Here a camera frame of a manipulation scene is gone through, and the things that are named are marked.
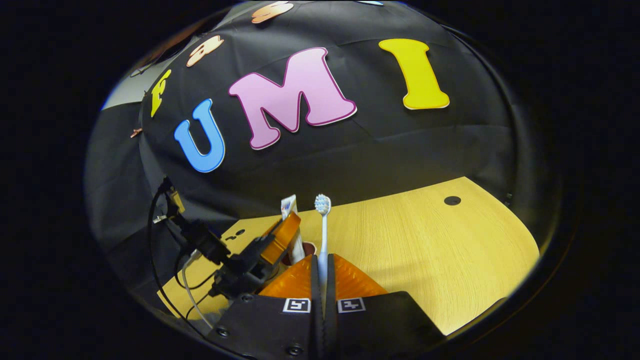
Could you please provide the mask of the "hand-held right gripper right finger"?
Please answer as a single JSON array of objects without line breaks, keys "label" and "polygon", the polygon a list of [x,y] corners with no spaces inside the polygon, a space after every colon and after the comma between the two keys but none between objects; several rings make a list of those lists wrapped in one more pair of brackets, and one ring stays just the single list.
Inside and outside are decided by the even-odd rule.
[{"label": "hand-held right gripper right finger", "polygon": [[345,258],[329,255],[327,360],[416,360],[445,339],[408,292],[388,292]]}]

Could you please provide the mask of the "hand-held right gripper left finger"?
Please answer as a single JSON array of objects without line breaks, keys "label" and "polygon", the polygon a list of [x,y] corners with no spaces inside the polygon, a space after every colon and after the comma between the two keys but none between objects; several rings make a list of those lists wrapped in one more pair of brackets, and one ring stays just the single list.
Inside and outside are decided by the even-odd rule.
[{"label": "hand-held right gripper left finger", "polygon": [[208,332],[211,346],[234,360],[320,359],[323,321],[318,257],[308,259],[309,296],[243,294]]}]

